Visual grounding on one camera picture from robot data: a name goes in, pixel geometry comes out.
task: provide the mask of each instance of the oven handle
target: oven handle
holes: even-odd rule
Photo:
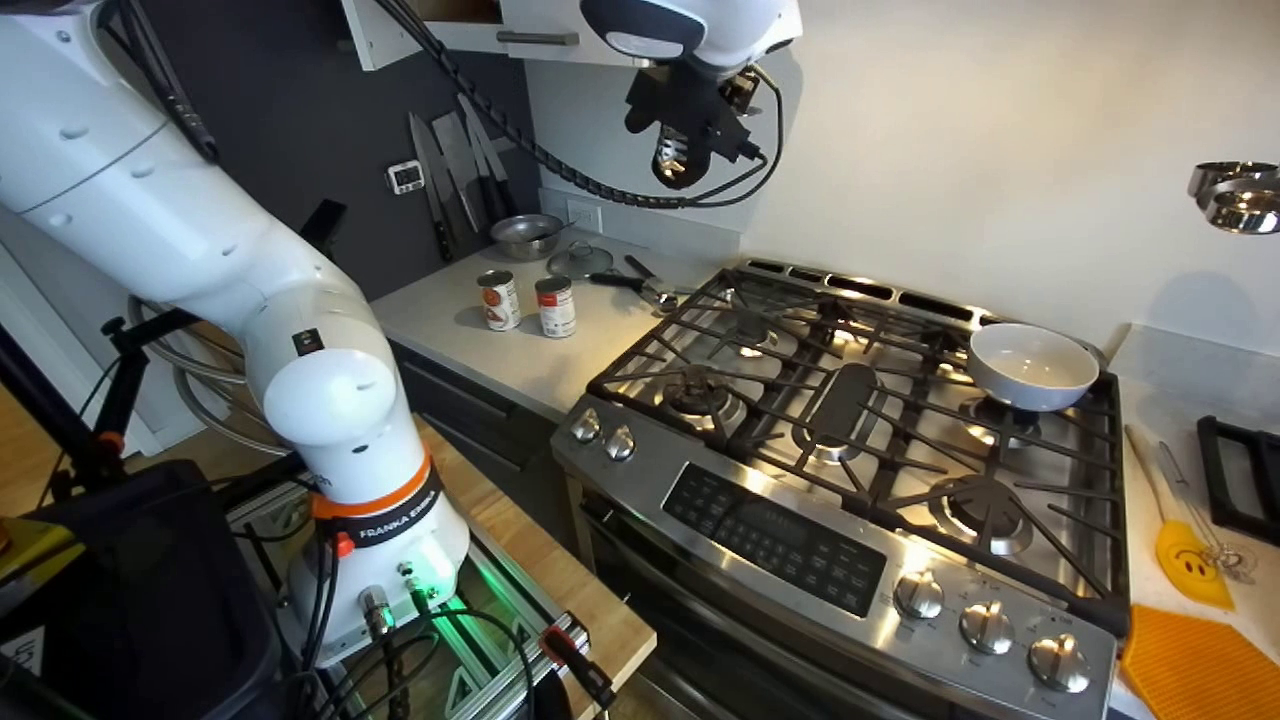
[[[770,645],[761,634],[754,634],[754,627],[745,627],[742,622],[718,611],[711,605],[703,605],[699,597],[694,597],[684,586],[678,586],[668,573],[652,569],[652,561],[644,561],[641,551],[634,551],[630,541],[620,541],[620,535],[610,529],[610,523],[630,523],[630,511],[606,508],[606,511],[598,518],[598,508],[590,508],[585,518],[590,518],[590,523],[593,523],[598,533],[606,533],[606,535],[612,541],[612,551],[620,551],[620,561],[634,564],[634,569],[644,575],[644,586],[658,586],[664,597],[674,597],[679,608],[689,608],[689,611],[694,611],[696,622],[703,622],[707,627],[742,641],[749,651],[781,663],[786,674],[806,678],[806,682],[819,686],[819,687],[833,692],[833,696],[843,696],[849,705],[878,709],[878,717],[911,720],[910,712],[886,705],[879,696],[869,696],[869,692],[843,686],[841,678],[833,678],[833,674],[826,674],[826,668],[791,655],[787,650]]]

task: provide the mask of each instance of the drawer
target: drawer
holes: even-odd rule
[[[400,374],[410,403],[420,416],[450,425],[468,443],[481,443],[515,470],[551,443],[555,425],[425,357],[400,352]]]

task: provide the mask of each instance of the white cabinet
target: white cabinet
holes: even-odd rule
[[[500,10],[513,60],[634,64],[590,27],[579,0],[500,0]]]
[[[452,48],[513,60],[634,64],[579,16],[579,0],[410,0],[410,10]],[[378,3],[345,0],[364,74],[415,58],[415,42]]]
[[[410,10],[450,44],[452,53],[509,53],[500,33],[496,0],[410,0]],[[378,3],[345,0],[352,44],[364,74],[389,70],[415,58],[420,44]]]

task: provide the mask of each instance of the white robotic arm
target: white robotic arm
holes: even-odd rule
[[[450,600],[468,529],[440,491],[361,290],[203,166],[96,44],[99,3],[0,12],[0,205],[128,291],[231,331],[267,425],[303,456],[336,529],[316,659],[364,645],[369,600],[412,618],[405,573]],[[291,569],[300,627],[316,564]]]

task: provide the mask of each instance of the stove burner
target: stove burner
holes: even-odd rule
[[[1017,491],[993,477],[938,484],[930,508],[951,535],[987,546],[993,558],[1017,558],[1032,546],[1032,523]]]
[[[724,346],[733,346],[742,357],[763,357],[761,350],[770,346],[773,324],[763,315],[736,315],[724,327]]]
[[[972,410],[969,436],[977,436],[987,448],[1023,448],[1023,442],[1040,436],[1040,416],[986,398]]]
[[[838,466],[859,431],[866,413],[878,398],[878,374],[869,366],[843,366],[808,425],[795,425],[795,443],[818,448],[819,461]]]
[[[745,403],[703,374],[674,374],[662,382],[662,410],[689,420],[696,431],[724,431],[745,416]]]

